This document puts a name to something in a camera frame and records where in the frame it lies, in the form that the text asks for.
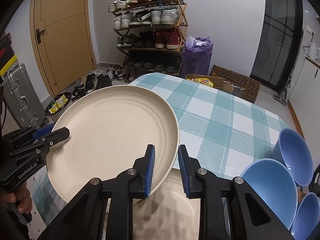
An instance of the blue bowl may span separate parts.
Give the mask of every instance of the blue bowl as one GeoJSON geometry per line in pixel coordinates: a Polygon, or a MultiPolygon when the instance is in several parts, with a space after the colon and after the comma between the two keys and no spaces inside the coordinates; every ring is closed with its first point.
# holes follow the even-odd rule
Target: blue bowl
{"type": "Polygon", "coordinates": [[[296,131],[284,128],[274,147],[271,158],[287,167],[298,186],[306,187],[311,183],[313,163],[305,140],[296,131]]]}
{"type": "Polygon", "coordinates": [[[319,221],[320,206],[316,194],[310,192],[299,203],[291,234],[296,240],[306,240],[319,221]]]}
{"type": "Polygon", "coordinates": [[[241,177],[290,229],[298,206],[297,188],[290,172],[276,160],[261,159],[251,163],[241,177]]]}

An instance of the table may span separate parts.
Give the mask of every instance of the table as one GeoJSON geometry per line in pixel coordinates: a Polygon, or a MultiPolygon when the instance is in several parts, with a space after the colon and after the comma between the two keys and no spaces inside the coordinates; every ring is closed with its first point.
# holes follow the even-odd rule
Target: table
{"type": "MultiPolygon", "coordinates": [[[[173,108],[180,128],[180,144],[190,157],[218,177],[231,179],[257,159],[269,157],[286,124],[275,114],[192,81],[151,73],[130,85],[161,95],[173,108]]],[[[179,168],[178,159],[174,163],[179,168]]],[[[34,180],[32,198],[48,225],[66,203],[53,189],[46,168],[34,180]]]]}

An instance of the wooden shoe rack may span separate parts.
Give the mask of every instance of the wooden shoe rack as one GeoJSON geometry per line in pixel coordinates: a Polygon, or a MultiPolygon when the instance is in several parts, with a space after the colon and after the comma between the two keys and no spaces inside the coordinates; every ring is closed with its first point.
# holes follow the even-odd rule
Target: wooden shoe rack
{"type": "MultiPolygon", "coordinates": [[[[145,3],[138,3],[132,6],[128,6],[126,8],[122,8],[122,9],[118,9],[115,10],[114,12],[112,12],[115,16],[119,16],[119,13],[124,12],[124,11],[135,11],[135,10],[141,10],[141,9],[147,9],[147,8],[153,8],[153,7],[163,7],[163,6],[172,6],[172,5],[177,5],[179,6],[180,9],[180,18],[178,20],[178,23],[176,25],[153,25],[153,26],[135,26],[135,27],[129,27],[126,29],[121,29],[121,30],[117,30],[115,31],[119,36],[123,36],[125,34],[128,34],[129,31],[131,29],[137,29],[137,28],[153,28],[154,30],[157,29],[161,29],[161,28],[177,28],[180,32],[180,35],[182,37],[179,47],[177,49],[157,49],[157,48],[118,48],[119,51],[121,51],[122,53],[126,54],[126,58],[129,56],[129,50],[153,50],[153,51],[166,51],[166,52],[172,52],[172,53],[179,53],[182,56],[182,49],[184,47],[184,43],[186,41],[186,31],[187,31],[187,27],[188,27],[188,21],[185,15],[185,10],[187,7],[187,3],[181,3],[179,0],[162,0],[161,4],[160,1],[151,1],[151,2],[145,2],[145,3]]],[[[133,67],[128,67],[128,66],[123,66],[124,68],[128,68],[131,71],[133,70],[133,67]]],[[[173,76],[177,76],[180,73],[180,69],[181,66],[178,70],[177,73],[175,74],[169,74],[166,73],[165,71],[161,72],[161,73],[165,73],[168,75],[173,75],[173,76]]],[[[129,71],[127,73],[127,76],[125,78],[125,82],[130,82],[129,81],[129,76],[130,76],[130,72],[129,71]]],[[[139,69],[139,71],[146,71],[146,72],[158,72],[158,71],[154,71],[154,70],[150,70],[150,69],[139,69]]]]}

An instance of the teal and white tablecloth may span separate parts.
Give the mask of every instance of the teal and white tablecloth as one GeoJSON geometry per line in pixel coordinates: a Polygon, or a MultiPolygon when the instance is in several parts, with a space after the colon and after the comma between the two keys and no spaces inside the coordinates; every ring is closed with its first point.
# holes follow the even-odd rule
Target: teal and white tablecloth
{"type": "MultiPolygon", "coordinates": [[[[286,127],[259,106],[178,77],[151,73],[130,85],[151,89],[167,100],[179,122],[180,144],[203,168],[222,178],[239,176],[250,163],[268,157],[286,127]]],[[[174,167],[179,167],[178,160],[174,167]]],[[[65,206],[45,167],[35,177],[32,198],[47,225],[65,206]]]]}

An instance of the hand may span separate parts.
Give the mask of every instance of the hand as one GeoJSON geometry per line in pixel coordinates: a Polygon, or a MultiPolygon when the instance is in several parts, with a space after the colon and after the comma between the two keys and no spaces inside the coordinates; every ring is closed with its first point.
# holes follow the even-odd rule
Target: hand
{"type": "Polygon", "coordinates": [[[7,193],[3,188],[0,188],[0,200],[5,207],[7,203],[15,203],[20,201],[18,205],[18,211],[23,214],[29,214],[32,209],[32,199],[30,192],[27,189],[27,183],[23,183],[14,193],[7,193]]]}

